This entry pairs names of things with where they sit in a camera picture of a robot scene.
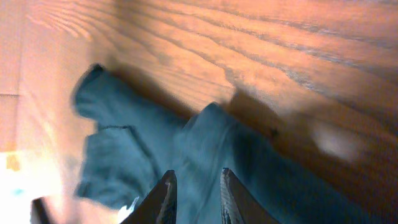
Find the dark teal t-shirt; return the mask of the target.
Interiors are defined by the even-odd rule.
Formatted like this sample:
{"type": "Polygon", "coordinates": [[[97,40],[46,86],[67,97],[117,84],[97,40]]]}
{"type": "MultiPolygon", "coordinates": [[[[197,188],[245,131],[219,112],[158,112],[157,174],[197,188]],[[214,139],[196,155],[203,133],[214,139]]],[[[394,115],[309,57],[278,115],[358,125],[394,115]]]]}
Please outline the dark teal t-shirt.
{"type": "Polygon", "coordinates": [[[120,209],[140,204],[168,170],[178,184],[178,223],[221,221],[220,176],[231,169],[281,223],[374,223],[332,186],[282,157],[258,132],[215,103],[183,119],[133,92],[99,64],[73,96],[96,130],[76,195],[120,209]]]}

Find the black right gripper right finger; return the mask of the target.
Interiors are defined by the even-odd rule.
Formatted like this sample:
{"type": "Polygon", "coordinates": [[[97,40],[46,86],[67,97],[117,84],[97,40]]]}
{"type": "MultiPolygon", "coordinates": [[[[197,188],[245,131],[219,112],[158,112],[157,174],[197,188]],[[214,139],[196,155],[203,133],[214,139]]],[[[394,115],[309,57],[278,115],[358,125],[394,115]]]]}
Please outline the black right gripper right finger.
{"type": "Polygon", "coordinates": [[[220,176],[222,224],[279,224],[229,168],[220,176]]]}

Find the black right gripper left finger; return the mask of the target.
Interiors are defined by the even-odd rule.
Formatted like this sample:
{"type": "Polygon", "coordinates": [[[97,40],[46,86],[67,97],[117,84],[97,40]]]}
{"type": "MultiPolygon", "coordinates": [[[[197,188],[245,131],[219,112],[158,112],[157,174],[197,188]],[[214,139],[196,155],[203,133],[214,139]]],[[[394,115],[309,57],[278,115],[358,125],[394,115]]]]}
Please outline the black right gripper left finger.
{"type": "Polygon", "coordinates": [[[176,224],[177,192],[175,171],[168,170],[121,224],[176,224]]]}

